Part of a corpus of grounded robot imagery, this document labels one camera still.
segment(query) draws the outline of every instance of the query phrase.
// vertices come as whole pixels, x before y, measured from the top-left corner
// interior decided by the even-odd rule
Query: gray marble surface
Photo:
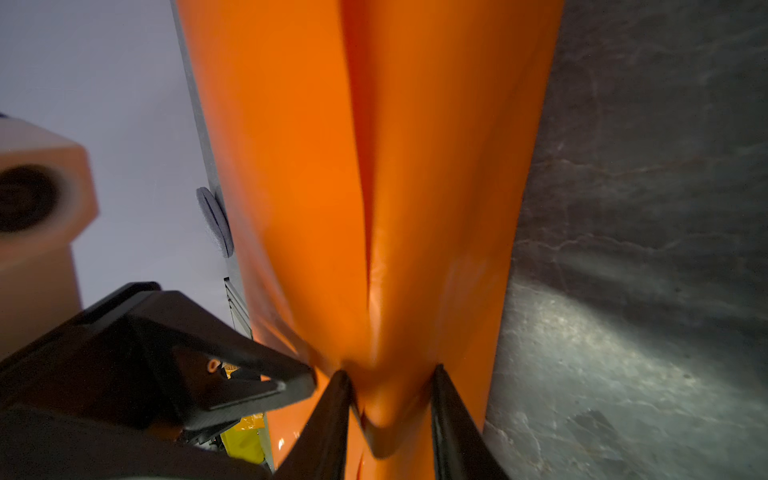
[[[768,478],[768,3],[567,0],[485,425],[512,478]]]

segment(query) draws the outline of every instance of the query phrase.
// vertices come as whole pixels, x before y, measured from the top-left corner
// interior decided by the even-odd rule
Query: orange bag
[[[257,340],[345,369],[347,478],[434,478],[429,378],[482,427],[561,0],[179,0]],[[264,308],[265,289],[276,311]]]

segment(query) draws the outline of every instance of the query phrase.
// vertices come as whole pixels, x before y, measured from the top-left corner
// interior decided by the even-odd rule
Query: fold in orange material
[[[350,374],[347,478],[433,478],[438,363],[483,425],[561,0],[177,3],[257,340]]]

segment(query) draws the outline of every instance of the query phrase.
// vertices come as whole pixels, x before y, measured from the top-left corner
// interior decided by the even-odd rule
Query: round black hole
[[[25,166],[0,174],[0,232],[18,232],[42,222],[56,207],[59,191],[51,175]]]

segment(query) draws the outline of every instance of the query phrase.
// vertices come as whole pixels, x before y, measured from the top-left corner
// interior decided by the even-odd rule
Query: white wall
[[[84,305],[156,280],[231,324],[168,0],[0,0],[0,111],[91,155],[101,213],[74,243]]]

